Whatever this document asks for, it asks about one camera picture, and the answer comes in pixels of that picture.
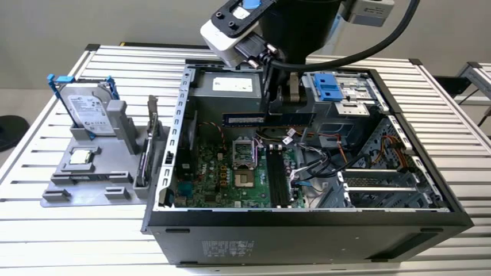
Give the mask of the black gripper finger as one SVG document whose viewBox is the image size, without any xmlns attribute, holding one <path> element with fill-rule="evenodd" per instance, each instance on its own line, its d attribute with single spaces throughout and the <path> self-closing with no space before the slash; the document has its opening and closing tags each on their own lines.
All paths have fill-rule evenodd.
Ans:
<svg viewBox="0 0 491 276">
<path fill-rule="evenodd" d="M 301 80 L 302 74 L 287 72 L 270 65 L 263 76 L 263 112 L 266 118 L 295 113 L 309 103 L 309 96 Z"/>
</svg>

